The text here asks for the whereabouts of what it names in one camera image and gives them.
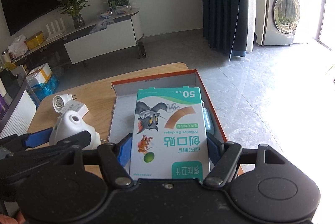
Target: washing machine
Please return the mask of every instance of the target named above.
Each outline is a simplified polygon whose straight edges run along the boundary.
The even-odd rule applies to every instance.
[[[256,0],[256,42],[259,45],[292,44],[299,18],[299,0]]]

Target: green ball illustration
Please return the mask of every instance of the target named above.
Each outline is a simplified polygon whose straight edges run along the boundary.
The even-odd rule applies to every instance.
[[[144,161],[146,163],[150,163],[153,161],[153,159],[155,158],[155,154],[153,152],[148,152],[147,154],[145,154],[144,156]]]

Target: potted plant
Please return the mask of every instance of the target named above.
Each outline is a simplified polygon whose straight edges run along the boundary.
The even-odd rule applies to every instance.
[[[333,83],[335,84],[335,70],[334,70],[334,68],[335,68],[335,64],[333,64],[330,68],[329,68],[329,70],[326,72],[326,75],[330,75],[330,78],[331,78],[331,80],[333,81]]]
[[[84,19],[81,17],[80,11],[87,7],[88,0],[58,0],[61,3],[62,13],[70,14],[73,19],[74,28],[80,28],[85,25]]]

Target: washing machine door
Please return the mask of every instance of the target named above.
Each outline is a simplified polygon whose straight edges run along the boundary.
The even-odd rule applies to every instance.
[[[277,29],[284,33],[292,33],[300,19],[298,0],[276,0],[273,8],[274,23]]]

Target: cartoon mouse illustration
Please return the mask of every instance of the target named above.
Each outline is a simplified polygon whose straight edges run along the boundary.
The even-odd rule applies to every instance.
[[[171,106],[169,104],[165,104],[163,102],[158,103],[156,106],[150,108],[144,102],[138,101],[136,103],[135,114],[139,114],[138,118],[138,133],[141,133],[145,129],[149,130],[157,130],[158,131],[158,117],[160,114],[158,111],[162,109],[168,113],[176,111],[179,109],[179,106],[176,106],[175,103],[172,103]]]
[[[148,145],[152,139],[153,137],[148,138],[146,135],[143,135],[142,140],[137,143],[138,152],[147,154],[148,150],[152,148],[152,147],[148,148]]]

